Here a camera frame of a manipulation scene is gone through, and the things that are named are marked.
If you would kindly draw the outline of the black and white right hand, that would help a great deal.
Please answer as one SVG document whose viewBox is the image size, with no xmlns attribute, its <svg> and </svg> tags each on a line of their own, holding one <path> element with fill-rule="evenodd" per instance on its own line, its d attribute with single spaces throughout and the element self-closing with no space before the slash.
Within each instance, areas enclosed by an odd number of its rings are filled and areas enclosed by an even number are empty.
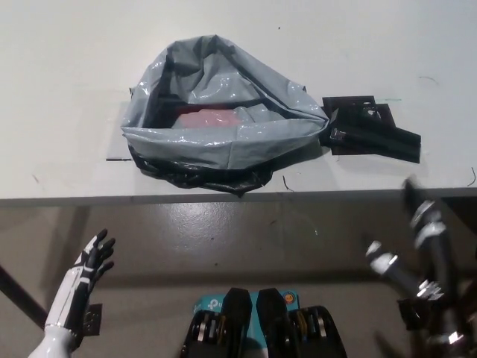
<svg viewBox="0 0 477 358">
<path fill-rule="evenodd" d="M 405 179 L 402 199 L 411 228 L 411 243 L 423 273 L 412 274 L 397 254 L 386 250 L 377 239 L 363 237 L 369 267 L 410 298 L 456 301 L 458 270 L 452 255 L 449 230 L 436 201 L 412 178 Z"/>
</svg>

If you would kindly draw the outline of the white and black left hand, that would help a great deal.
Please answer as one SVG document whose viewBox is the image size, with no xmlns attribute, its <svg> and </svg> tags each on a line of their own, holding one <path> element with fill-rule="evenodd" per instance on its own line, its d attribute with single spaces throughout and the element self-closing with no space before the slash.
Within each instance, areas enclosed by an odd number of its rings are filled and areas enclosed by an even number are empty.
<svg viewBox="0 0 477 358">
<path fill-rule="evenodd" d="M 110 259 L 116 240 L 103 229 L 88 242 L 60 284 L 45 326 L 60 327 L 74 334 L 83 329 L 90 295 L 96 283 L 114 266 Z"/>
</svg>

